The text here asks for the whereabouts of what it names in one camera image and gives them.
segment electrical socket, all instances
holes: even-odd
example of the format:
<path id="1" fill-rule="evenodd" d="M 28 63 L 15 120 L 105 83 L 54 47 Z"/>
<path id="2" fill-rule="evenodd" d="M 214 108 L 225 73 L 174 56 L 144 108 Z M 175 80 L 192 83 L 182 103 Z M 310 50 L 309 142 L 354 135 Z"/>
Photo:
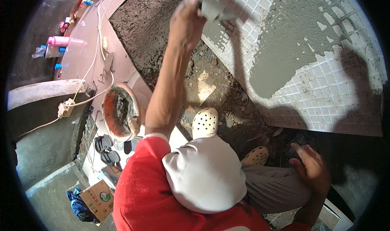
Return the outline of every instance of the electrical socket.
<path id="1" fill-rule="evenodd" d="M 75 104 L 75 101 L 73 101 L 73 99 L 69 98 L 68 100 L 66 100 L 63 103 L 65 105 L 73 105 L 73 104 Z M 69 116 L 71 116 L 71 113 L 73 111 L 74 107 L 66 107 L 63 105 L 63 103 L 60 102 L 60 104 L 58 105 L 58 118 L 69 117 Z"/>

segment pink plastic bottle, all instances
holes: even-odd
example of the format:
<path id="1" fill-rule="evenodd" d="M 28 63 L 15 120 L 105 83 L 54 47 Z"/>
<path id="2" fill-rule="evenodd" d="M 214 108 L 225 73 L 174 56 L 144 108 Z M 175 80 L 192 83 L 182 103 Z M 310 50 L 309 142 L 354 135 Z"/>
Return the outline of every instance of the pink plastic bottle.
<path id="1" fill-rule="evenodd" d="M 52 47 L 67 47 L 69 43 L 69 37 L 49 37 L 48 44 Z"/>

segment man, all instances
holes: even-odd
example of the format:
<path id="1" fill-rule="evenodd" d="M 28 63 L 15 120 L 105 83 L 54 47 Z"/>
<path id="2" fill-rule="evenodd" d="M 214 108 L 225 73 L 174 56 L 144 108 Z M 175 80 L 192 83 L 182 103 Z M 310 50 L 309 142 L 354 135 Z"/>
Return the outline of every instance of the man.
<path id="1" fill-rule="evenodd" d="M 282 230 L 309 231 L 330 187 L 322 156 L 310 146 L 292 144 L 302 160 L 291 159 L 293 169 L 241 167 L 231 147 L 216 136 L 211 121 L 218 115 L 208 108 L 194 119 L 197 139 L 171 152 L 168 139 L 178 119 L 186 68 L 205 22 L 197 0 L 183 1 L 172 15 L 145 137 L 115 191 L 115 225 L 120 231 L 268 230 L 260 214 L 303 206 Z M 205 125 L 202 132 L 197 125 Z"/>

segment crocs shoe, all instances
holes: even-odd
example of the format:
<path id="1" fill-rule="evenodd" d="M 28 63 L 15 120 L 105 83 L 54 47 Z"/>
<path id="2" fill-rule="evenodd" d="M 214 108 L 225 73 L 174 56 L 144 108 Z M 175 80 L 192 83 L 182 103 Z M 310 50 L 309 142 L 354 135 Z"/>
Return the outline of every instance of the crocs shoe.
<path id="1" fill-rule="evenodd" d="M 213 107 L 202 109 L 192 122 L 192 139 L 216 134 L 218 129 L 218 112 Z"/>
<path id="2" fill-rule="evenodd" d="M 259 146 L 248 153 L 241 164 L 245 165 L 264 165 L 269 157 L 268 148 L 265 146 Z"/>

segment red shirt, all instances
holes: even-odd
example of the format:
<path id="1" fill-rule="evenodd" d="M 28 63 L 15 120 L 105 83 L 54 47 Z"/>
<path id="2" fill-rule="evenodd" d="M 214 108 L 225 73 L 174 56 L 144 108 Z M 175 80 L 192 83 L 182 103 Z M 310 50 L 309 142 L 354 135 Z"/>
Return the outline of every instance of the red shirt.
<path id="1" fill-rule="evenodd" d="M 270 229 L 256 210 L 243 201 L 218 214 L 200 214 L 183 207 L 171 192 L 162 163 L 168 152 L 169 144 L 162 138 L 146 138 L 137 144 L 115 190 L 112 216 L 118 231 Z M 293 223 L 282 230 L 311 228 Z"/>

